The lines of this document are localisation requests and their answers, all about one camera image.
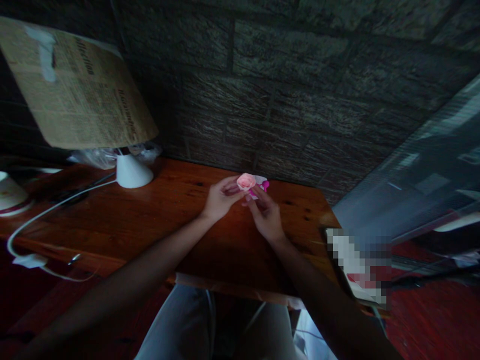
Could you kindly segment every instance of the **mug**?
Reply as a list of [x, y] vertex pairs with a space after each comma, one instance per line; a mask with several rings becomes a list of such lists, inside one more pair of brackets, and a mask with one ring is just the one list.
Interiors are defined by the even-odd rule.
[[27, 192], [9, 174], [0, 171], [0, 217], [22, 213], [32, 205]]

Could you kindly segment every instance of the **table lamp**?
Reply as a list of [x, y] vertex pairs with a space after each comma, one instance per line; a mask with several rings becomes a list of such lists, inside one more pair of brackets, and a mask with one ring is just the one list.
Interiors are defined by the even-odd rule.
[[0, 47], [51, 146], [117, 148], [120, 186], [152, 181], [127, 147], [159, 130], [115, 46], [0, 16]]

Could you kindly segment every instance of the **white lamp base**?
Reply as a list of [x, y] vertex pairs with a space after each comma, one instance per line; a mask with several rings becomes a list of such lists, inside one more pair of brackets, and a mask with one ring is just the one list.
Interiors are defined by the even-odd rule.
[[117, 155], [116, 181], [127, 189], [140, 188], [147, 185], [154, 178], [154, 173], [147, 166], [138, 161], [132, 154]]

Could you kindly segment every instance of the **pink paper rose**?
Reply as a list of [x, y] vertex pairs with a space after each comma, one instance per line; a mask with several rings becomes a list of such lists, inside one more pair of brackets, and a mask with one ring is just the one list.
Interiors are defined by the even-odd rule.
[[236, 184], [242, 191], [250, 190], [255, 186], [256, 183], [257, 182], [255, 181], [254, 176], [246, 172], [243, 173], [236, 181]]

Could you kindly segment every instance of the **wooden table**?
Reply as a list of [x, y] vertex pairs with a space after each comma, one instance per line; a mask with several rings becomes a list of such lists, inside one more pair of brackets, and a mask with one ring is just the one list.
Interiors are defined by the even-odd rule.
[[[110, 184], [77, 204], [54, 210], [26, 228], [16, 238], [15, 248], [64, 262], [81, 254], [77, 267], [107, 276], [195, 218], [210, 185], [235, 174], [166, 158], [157, 159], [152, 169], [155, 178], [146, 186], [125, 189]], [[109, 172], [78, 164], [30, 184], [26, 189], [37, 204], [20, 215], [1, 218], [0, 237], [6, 239], [23, 222], [52, 206], [48, 199], [53, 194], [86, 186]], [[322, 192], [272, 180], [268, 194], [279, 203], [284, 230], [296, 248], [338, 284], [320, 229], [340, 226]], [[170, 281], [303, 307], [279, 260], [255, 228], [249, 209], [240, 202], [207, 232]]]

